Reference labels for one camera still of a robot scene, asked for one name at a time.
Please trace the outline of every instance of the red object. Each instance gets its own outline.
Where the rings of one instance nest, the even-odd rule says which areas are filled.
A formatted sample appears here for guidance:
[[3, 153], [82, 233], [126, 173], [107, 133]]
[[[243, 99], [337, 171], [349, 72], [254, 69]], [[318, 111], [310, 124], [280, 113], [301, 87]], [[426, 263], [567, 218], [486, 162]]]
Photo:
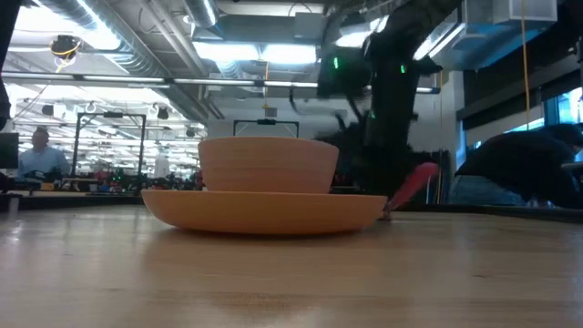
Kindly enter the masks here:
[[413, 173], [407, 177], [403, 186], [394, 194], [388, 210], [395, 210], [405, 204], [417, 191], [424, 188], [429, 182], [429, 178], [437, 174], [438, 171], [439, 166], [434, 163], [423, 163], [417, 166]]

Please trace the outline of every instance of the orange bowl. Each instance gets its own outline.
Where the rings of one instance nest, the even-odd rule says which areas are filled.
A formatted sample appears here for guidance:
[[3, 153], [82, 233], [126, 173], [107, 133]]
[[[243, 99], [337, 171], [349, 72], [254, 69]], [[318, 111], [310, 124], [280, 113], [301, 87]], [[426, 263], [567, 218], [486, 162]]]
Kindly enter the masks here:
[[231, 137], [199, 144], [211, 191], [328, 193], [338, 149], [299, 138]]
[[320, 234], [358, 231], [382, 216], [386, 197], [267, 192], [142, 190], [167, 224], [197, 231]]

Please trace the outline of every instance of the wooden table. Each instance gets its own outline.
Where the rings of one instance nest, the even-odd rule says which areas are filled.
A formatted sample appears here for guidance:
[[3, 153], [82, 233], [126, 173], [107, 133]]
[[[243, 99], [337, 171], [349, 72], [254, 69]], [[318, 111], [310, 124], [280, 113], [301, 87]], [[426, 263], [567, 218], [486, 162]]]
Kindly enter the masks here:
[[579, 225], [397, 213], [277, 239], [140, 206], [18, 215], [0, 221], [2, 328], [583, 326]]

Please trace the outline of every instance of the blue shirt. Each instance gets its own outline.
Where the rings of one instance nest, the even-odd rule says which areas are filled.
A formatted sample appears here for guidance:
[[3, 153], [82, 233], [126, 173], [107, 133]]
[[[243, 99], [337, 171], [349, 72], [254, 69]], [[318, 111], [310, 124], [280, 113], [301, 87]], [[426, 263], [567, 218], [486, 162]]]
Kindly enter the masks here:
[[35, 152], [33, 149], [29, 149], [20, 154], [18, 177], [22, 178], [26, 173], [33, 170], [48, 173], [54, 168], [60, 169], [63, 175], [69, 174], [71, 170], [65, 154], [61, 150], [46, 147], [40, 152]]

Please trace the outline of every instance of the computer monitor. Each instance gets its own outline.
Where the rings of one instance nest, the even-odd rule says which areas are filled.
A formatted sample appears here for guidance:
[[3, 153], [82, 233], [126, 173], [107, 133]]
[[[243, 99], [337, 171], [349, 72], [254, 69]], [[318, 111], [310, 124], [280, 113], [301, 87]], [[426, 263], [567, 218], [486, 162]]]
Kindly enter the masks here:
[[18, 169], [18, 133], [0, 133], [0, 169]]

